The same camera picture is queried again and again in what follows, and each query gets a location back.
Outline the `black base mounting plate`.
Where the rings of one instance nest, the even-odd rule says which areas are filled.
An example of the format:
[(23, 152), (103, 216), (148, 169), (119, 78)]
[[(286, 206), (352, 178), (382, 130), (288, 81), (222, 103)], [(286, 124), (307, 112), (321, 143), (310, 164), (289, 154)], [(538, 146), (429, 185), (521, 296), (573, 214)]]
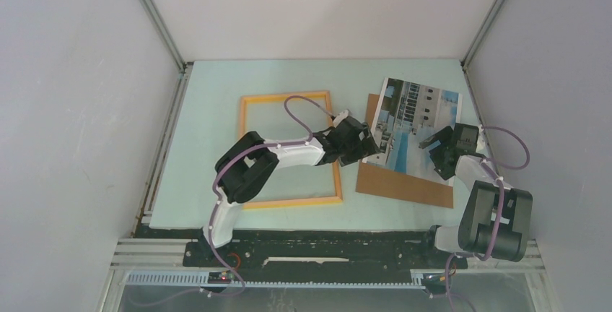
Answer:
[(443, 286), (464, 259), (423, 247), (424, 231), (341, 232), (235, 230), (212, 251), (203, 236), (188, 242), (184, 267), (237, 271), (248, 281), (401, 283), (422, 276), (425, 286)]

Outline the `left aluminium corner post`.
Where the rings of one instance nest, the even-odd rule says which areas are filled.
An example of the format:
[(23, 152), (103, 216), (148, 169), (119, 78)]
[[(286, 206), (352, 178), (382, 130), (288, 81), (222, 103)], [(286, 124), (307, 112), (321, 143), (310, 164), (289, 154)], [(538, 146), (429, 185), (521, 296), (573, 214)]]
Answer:
[(154, 29), (161, 38), (167, 52), (170, 54), (174, 65), (176, 65), (178, 71), (183, 73), (186, 69), (187, 62), (182, 57), (178, 46), (173, 39), (170, 30), (168, 29), (165, 20), (163, 19), (161, 12), (157, 8), (154, 0), (139, 0), (145, 13), (150, 19)]

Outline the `right aluminium corner post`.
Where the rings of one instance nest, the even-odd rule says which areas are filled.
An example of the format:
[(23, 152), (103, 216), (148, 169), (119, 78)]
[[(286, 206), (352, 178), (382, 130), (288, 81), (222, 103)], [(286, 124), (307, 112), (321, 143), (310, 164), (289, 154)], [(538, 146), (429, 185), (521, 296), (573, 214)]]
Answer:
[(504, 8), (507, 0), (494, 0), (491, 7), (489, 8), (486, 16), (484, 17), (484, 21), (482, 22), (480, 28), (478, 29), (476, 35), (474, 36), (471, 44), (466, 51), (463, 60), (461, 61), (461, 65), (464, 71), (469, 70), (470, 65), (475, 59), (480, 47), (486, 40), (489, 31), (491, 30), (493, 24), (495, 23), (497, 17), (501, 13)]

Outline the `printed building photo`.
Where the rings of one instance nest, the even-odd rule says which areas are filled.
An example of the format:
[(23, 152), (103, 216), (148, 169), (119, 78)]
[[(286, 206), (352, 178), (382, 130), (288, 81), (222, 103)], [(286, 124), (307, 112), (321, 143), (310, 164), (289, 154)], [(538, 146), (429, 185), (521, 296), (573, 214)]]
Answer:
[(452, 186), (452, 178), (444, 180), (434, 171), (429, 156), (440, 143), (424, 149), (419, 143), (447, 126), (453, 127), (460, 120), (462, 104), (463, 96), (458, 92), (386, 78), (370, 121), (379, 152), (362, 162)]

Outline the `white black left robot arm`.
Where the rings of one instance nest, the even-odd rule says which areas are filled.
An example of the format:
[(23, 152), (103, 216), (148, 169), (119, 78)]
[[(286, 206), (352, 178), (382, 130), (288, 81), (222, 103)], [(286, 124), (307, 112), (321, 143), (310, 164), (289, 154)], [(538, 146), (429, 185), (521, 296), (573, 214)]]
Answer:
[(302, 139), (264, 139), (257, 131), (249, 131), (215, 165), (211, 190), (217, 200), (203, 227), (206, 242), (201, 258), (211, 266), (227, 260), (227, 244), (243, 205), (261, 192), (276, 170), (336, 162), (345, 166), (378, 153), (370, 127), (352, 116), (322, 131), (309, 130)]

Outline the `aluminium front rail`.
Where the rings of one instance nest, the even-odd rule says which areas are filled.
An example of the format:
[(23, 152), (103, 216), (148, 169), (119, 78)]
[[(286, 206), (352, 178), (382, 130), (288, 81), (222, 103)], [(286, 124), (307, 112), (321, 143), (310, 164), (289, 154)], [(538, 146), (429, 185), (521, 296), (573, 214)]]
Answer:
[[(117, 242), (111, 266), (115, 269), (177, 269), (183, 270), (183, 258), (188, 239), (124, 238)], [(467, 259), (465, 273), (540, 274), (546, 271), (534, 240), (528, 242), (522, 261)]]

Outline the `brown cardboard backing board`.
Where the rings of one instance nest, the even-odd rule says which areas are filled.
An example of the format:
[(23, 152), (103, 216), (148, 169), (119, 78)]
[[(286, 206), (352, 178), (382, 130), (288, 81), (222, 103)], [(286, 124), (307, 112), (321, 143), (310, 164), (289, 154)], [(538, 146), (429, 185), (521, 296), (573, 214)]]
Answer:
[(454, 207), (453, 188), (360, 162), (356, 192), (436, 207)]

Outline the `aluminium corner post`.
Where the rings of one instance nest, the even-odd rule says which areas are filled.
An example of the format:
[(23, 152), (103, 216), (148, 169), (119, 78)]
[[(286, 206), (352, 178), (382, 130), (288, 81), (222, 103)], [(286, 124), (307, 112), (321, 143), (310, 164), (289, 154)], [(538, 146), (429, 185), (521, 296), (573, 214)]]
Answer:
[(154, 29), (161, 38), (167, 52), (170, 54), (174, 65), (176, 65), (178, 71), (183, 73), (186, 69), (187, 62), (182, 57), (178, 46), (173, 39), (170, 30), (168, 29), (165, 20), (163, 19), (161, 12), (157, 8), (154, 0), (139, 0), (145, 13), (150, 19)]
[(474, 36), (471, 44), (466, 51), (463, 60), (461, 61), (461, 65), (464, 71), (469, 70), (470, 65), (475, 59), (480, 47), (486, 40), (489, 31), (491, 30), (493, 24), (495, 23), (497, 17), (501, 13), (504, 8), (507, 0), (494, 0), (491, 7), (489, 8), (486, 16), (484, 17), (484, 21), (482, 22), (480, 28), (478, 29), (476, 35)]

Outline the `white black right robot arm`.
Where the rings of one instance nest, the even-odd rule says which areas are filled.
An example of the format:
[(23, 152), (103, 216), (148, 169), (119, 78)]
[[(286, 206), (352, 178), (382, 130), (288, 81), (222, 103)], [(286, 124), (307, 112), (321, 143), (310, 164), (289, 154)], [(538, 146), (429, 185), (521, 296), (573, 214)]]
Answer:
[(429, 150), (439, 177), (458, 178), (470, 193), (458, 225), (433, 225), (426, 232), (419, 255), (428, 267), (440, 266), (449, 254), (512, 262), (525, 255), (533, 196), (508, 184), (496, 171), (499, 163), (478, 152), (486, 130), (457, 123), (419, 143), (419, 148)]

